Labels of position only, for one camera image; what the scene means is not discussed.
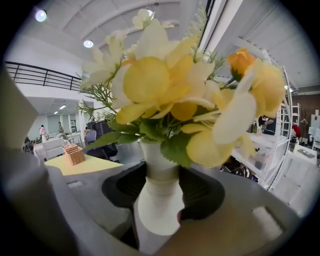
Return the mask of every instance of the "artificial flower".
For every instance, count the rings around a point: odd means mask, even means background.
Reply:
[[[245,48],[239,49],[236,53],[230,55],[228,57],[228,62],[234,79],[239,82],[244,76],[247,68],[254,63],[255,59],[256,58]]]
[[[252,141],[246,134],[256,113],[256,100],[248,92],[254,77],[254,70],[251,70],[234,92],[220,90],[214,81],[206,82],[213,91],[212,99],[219,110],[193,118],[194,122],[202,124],[186,124],[182,127],[184,133],[199,132],[191,137],[186,147],[192,161],[207,167],[221,165],[238,141],[244,157],[255,153]]]
[[[250,91],[257,102],[256,116],[275,118],[286,95],[283,72],[274,65],[262,62],[261,59],[256,59],[251,68],[256,73]]]
[[[143,30],[152,22],[154,15],[154,12],[152,14],[149,14],[147,9],[140,9],[138,11],[138,15],[132,18],[132,23],[137,29]]]
[[[109,51],[110,53],[102,53],[97,47],[93,47],[92,55],[95,62],[83,64],[82,70],[89,74],[89,78],[81,82],[81,89],[104,83],[115,75],[123,58],[123,42],[119,41],[117,34],[109,38]]]
[[[112,105],[121,109],[116,116],[119,124],[140,116],[159,119],[169,112],[186,121],[193,117],[198,105],[214,107],[202,98],[214,63],[194,63],[189,54],[197,40],[193,36],[179,44],[169,42],[156,19],[144,29],[135,60],[122,65],[112,81],[111,91],[116,98]]]
[[[116,42],[119,42],[120,44],[127,38],[129,30],[115,30],[110,35],[107,35],[104,39],[104,41],[109,45],[110,39],[114,38]]]

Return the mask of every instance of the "person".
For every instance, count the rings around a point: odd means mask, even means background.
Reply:
[[[41,125],[39,133],[40,133],[40,137],[42,138],[42,141],[46,141],[47,140],[46,139],[47,131],[46,131],[44,125]]]
[[[64,131],[64,128],[62,127],[62,125],[61,125],[61,122],[58,122],[58,125],[59,125],[59,134],[64,134],[65,133],[65,131]]]

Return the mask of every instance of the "desk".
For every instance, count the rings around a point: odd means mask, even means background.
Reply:
[[[47,142],[56,140],[58,138],[50,138],[47,140]],[[40,161],[44,161],[44,159],[46,158],[45,155],[45,150],[44,150],[44,146],[43,143],[37,143],[37,144],[33,144],[33,153],[34,156],[37,157]],[[67,141],[66,139],[63,140],[63,145],[68,145],[69,141]]]
[[[305,150],[309,152],[309,154],[313,155],[314,157],[313,158],[306,157],[304,154],[297,152],[297,150]],[[287,156],[290,157],[291,159],[294,159],[300,162],[305,162],[311,166],[317,165],[317,152],[301,145],[295,145],[294,151],[292,152],[289,150]]]
[[[85,160],[83,162],[80,162],[76,165],[71,165],[67,156],[62,155],[49,161],[46,161],[44,164],[46,166],[53,166],[59,168],[63,176],[92,173],[113,167],[122,166],[121,163],[103,160],[87,154],[84,155],[84,158]]]
[[[77,139],[78,143],[80,141],[80,143],[82,144],[81,133],[80,132],[69,134],[69,135],[67,135],[67,137],[68,137],[69,140],[72,140],[73,143],[75,143],[75,139]]]

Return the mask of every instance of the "balcony railing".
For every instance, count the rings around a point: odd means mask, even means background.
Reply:
[[[81,79],[47,68],[6,61],[11,78],[16,84],[49,86],[80,92]]]

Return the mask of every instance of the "ceiling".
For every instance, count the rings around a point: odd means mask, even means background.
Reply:
[[[47,98],[47,97],[26,97],[31,105],[36,109],[39,115],[53,115],[58,111],[57,115],[77,114],[77,100],[61,99],[61,98]],[[93,108],[93,102],[86,102]]]
[[[44,22],[30,15],[20,31],[21,35],[36,38],[70,52],[83,60],[91,59],[91,50],[83,46],[92,40],[102,50],[104,42],[115,30],[130,29],[124,41],[129,48],[140,38],[141,30],[134,29],[132,18],[140,9],[155,12],[161,22],[171,21],[175,27],[167,28],[169,40],[181,40],[194,19],[198,0],[48,0],[35,7],[47,13]]]
[[[273,64],[285,67],[290,87],[297,93],[320,93],[318,55],[303,28],[280,1],[243,1],[227,30],[216,50],[229,56],[239,48],[248,48],[260,58],[266,50]],[[229,64],[218,74],[231,78]]]

